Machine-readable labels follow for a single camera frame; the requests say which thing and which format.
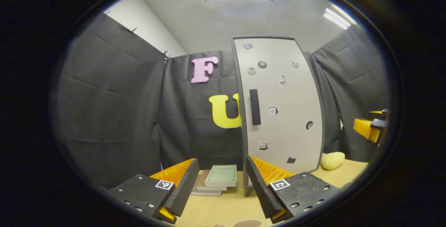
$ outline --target door handle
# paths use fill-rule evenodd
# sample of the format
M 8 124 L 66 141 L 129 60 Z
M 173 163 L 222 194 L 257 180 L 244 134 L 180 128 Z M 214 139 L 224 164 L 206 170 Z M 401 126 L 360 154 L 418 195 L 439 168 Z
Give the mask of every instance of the door handle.
M 260 125 L 260 107 L 259 107 L 259 95 L 257 89 L 250 89 L 249 95 L 251 97 L 251 114 L 252 125 Z

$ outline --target white wall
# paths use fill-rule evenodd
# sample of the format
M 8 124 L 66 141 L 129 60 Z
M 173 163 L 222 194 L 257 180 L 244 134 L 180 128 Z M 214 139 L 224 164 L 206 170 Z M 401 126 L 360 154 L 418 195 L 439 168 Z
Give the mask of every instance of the white wall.
M 186 52 L 174 36 L 167 30 L 158 16 L 147 6 L 144 0 L 120 0 L 107 8 L 112 19 L 119 22 L 129 30 L 150 43 L 161 52 L 168 51 L 167 55 L 176 57 Z

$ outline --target book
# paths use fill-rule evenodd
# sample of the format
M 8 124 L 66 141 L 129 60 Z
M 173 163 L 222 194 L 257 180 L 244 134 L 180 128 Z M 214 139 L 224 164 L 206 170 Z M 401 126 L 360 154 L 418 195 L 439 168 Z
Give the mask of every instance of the book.
M 204 184 L 207 187 L 237 187 L 237 165 L 213 165 Z
M 197 184 L 200 179 L 201 175 L 197 176 L 197 179 L 195 180 L 194 188 L 191 191 L 192 195 L 195 196 L 221 196 L 222 191 L 221 190 L 199 190 L 197 189 Z
M 203 173 L 201 174 L 200 179 L 198 179 L 197 185 L 194 187 L 197 190 L 212 190 L 212 191 L 222 191 L 222 190 L 228 190 L 226 187 L 207 187 L 205 184 L 205 180 L 207 176 L 209 175 L 210 169 L 205 169 Z

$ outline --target wooden table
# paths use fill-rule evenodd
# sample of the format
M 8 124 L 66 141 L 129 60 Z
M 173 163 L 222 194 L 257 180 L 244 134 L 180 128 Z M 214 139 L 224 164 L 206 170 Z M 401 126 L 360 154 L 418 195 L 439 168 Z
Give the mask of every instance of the wooden table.
M 344 160 L 338 168 L 326 170 L 319 167 L 312 174 L 336 187 L 342 187 L 351 182 L 366 167 L 367 163 Z M 237 187 L 228 188 L 221 197 L 206 197 L 191 195 L 183 211 L 177 218 L 178 227 L 214 227 L 219 224 L 224 227 L 234 227 L 239 222 L 255 220 L 261 227 L 271 226 L 271 220 L 265 219 L 260 202 L 255 192 L 245 197 L 243 172 L 238 171 Z

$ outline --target dark gray fabric backdrop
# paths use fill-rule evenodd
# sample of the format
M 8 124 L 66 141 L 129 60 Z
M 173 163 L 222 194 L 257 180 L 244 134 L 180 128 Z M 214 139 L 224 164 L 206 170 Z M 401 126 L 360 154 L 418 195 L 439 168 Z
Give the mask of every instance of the dark gray fabric backdrop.
M 326 144 L 324 152 L 341 151 L 347 159 L 369 162 L 376 144 L 357 133 L 353 123 L 355 118 L 365 118 L 368 111 L 390 106 L 389 77 L 379 49 L 352 25 L 309 56 L 315 68 L 322 70 L 325 81 L 320 84 L 329 84 L 344 125 L 339 140 Z
M 57 87 L 63 144 L 92 182 L 160 170 L 157 129 L 162 53 L 107 15 L 67 51 Z
M 369 161 L 376 150 L 353 130 L 355 118 L 390 105 L 379 50 L 351 26 L 318 51 L 304 53 L 320 87 L 325 114 L 324 152 Z M 191 60 L 218 57 L 205 83 L 191 83 Z M 241 128 L 212 119 L 209 97 L 227 95 L 227 116 L 238 115 L 232 52 L 172 58 L 107 15 L 97 17 L 67 51 L 57 87 L 63 144 L 93 182 L 110 186 L 151 175 L 189 158 L 200 169 L 237 164 L 242 170 Z M 339 128 L 339 116 L 344 128 Z
M 193 59 L 216 56 L 219 60 L 205 83 L 191 83 Z M 226 114 L 239 114 L 232 52 L 203 52 L 175 57 L 166 62 L 161 90 L 158 127 L 161 139 L 161 162 L 169 167 L 189 158 L 198 158 L 200 169 L 212 165 L 236 164 L 242 169 L 241 129 L 224 129 L 212 119 L 209 97 L 227 95 Z

